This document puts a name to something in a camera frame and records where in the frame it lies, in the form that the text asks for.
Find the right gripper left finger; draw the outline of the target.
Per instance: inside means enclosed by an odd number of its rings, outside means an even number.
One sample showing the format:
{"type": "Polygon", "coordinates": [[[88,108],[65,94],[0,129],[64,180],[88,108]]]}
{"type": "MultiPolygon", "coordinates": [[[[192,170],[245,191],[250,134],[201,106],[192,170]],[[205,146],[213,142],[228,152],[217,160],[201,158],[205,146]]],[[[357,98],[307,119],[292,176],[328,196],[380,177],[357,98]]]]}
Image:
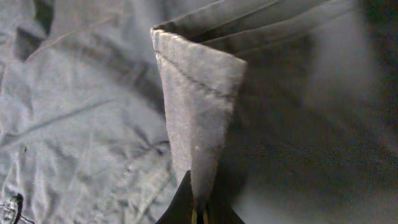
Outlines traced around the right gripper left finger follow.
{"type": "Polygon", "coordinates": [[[169,207],[156,224],[197,224],[190,171],[185,173],[169,207]]]}

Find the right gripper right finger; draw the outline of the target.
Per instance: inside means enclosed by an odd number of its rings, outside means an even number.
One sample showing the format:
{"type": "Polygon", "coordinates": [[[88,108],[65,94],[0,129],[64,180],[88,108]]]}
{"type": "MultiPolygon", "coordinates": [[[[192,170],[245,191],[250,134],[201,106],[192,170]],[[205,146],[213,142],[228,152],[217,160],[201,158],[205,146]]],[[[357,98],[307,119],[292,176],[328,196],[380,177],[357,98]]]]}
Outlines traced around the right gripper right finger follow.
{"type": "Polygon", "coordinates": [[[204,224],[245,224],[232,209],[222,190],[213,189],[203,212],[204,224]]]}

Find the navy blue denim shorts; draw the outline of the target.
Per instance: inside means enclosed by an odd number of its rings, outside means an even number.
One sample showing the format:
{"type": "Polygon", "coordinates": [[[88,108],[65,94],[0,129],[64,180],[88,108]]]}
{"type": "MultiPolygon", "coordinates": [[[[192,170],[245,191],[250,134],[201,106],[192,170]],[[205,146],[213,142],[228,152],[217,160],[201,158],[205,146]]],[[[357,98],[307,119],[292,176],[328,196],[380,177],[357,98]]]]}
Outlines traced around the navy blue denim shorts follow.
{"type": "Polygon", "coordinates": [[[396,1],[2,1],[1,222],[397,222],[396,1]]]}

